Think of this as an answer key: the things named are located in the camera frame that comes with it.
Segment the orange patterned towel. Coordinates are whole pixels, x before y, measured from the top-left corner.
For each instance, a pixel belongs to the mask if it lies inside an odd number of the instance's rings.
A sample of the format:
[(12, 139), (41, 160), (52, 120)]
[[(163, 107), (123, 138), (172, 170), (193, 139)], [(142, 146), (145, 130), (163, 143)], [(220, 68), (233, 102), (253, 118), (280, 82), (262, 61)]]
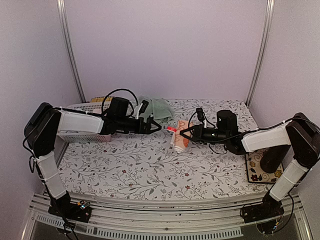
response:
[(166, 128), (169, 132), (172, 132), (170, 144), (172, 146), (172, 149), (178, 154), (183, 153), (188, 147), (190, 140), (180, 135), (180, 131), (185, 130), (187, 128), (188, 121), (181, 119), (177, 121), (176, 127), (168, 126)]

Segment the green towel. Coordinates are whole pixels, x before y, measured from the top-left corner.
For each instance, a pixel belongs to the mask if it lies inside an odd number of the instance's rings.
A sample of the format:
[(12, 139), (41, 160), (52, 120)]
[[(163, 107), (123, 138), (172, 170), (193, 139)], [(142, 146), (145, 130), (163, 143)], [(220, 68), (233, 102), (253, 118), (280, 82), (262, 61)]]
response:
[(146, 120), (149, 116), (153, 116), (153, 120), (158, 124), (166, 124), (174, 118), (174, 112), (163, 98), (155, 99), (146, 96), (140, 96), (138, 102), (147, 101), (148, 106), (144, 113), (139, 116)]

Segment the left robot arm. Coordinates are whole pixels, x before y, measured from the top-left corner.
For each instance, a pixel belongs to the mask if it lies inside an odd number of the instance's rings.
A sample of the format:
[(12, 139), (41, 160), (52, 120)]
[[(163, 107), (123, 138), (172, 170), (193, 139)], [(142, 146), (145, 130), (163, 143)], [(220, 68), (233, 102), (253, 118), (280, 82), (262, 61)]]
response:
[(129, 100), (115, 97), (107, 109), (102, 109), (101, 113), (91, 113), (53, 107), (43, 102), (28, 121), (24, 128), (22, 146), (31, 154), (29, 168), (31, 172), (37, 171), (49, 193), (51, 204), (63, 217), (70, 217), (75, 210), (56, 164), (54, 148), (57, 134), (80, 132), (98, 135), (150, 135), (161, 130), (161, 125), (151, 116), (144, 119), (139, 115), (128, 114), (127, 110), (131, 105)]

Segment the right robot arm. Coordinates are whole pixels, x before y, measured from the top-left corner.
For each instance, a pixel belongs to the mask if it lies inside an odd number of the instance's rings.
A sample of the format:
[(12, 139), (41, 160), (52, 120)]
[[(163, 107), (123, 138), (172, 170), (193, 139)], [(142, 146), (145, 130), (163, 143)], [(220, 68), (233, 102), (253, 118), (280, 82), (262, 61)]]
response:
[(269, 218), (278, 210), (281, 200), (320, 160), (319, 126), (301, 112), (274, 126), (246, 132), (239, 131), (237, 116), (230, 110), (218, 111), (216, 118), (216, 127), (207, 127), (205, 115), (199, 113), (201, 124), (188, 126), (179, 134), (195, 143), (225, 145), (226, 150), (235, 155), (269, 149), (273, 156), (279, 156), (292, 148), (292, 161), (258, 208), (262, 218)]

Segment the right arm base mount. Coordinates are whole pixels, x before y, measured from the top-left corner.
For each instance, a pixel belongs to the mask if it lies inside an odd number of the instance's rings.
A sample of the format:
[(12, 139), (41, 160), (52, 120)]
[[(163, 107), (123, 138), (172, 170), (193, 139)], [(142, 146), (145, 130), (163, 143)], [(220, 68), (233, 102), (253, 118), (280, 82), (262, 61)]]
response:
[(281, 202), (276, 202), (275, 204), (270, 202), (246, 204), (239, 211), (239, 214), (245, 223), (252, 223), (278, 217), (284, 213), (285, 211)]

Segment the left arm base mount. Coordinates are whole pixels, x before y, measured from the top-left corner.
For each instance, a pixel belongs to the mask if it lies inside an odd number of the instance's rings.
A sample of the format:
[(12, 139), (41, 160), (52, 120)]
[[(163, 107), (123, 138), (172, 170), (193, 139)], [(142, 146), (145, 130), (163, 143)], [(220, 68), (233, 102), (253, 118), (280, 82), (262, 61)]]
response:
[(61, 197), (58, 200), (51, 201), (48, 213), (58, 217), (64, 216), (68, 220), (88, 223), (91, 218), (92, 208), (89, 201), (81, 200), (77, 203), (72, 203), (70, 199)]

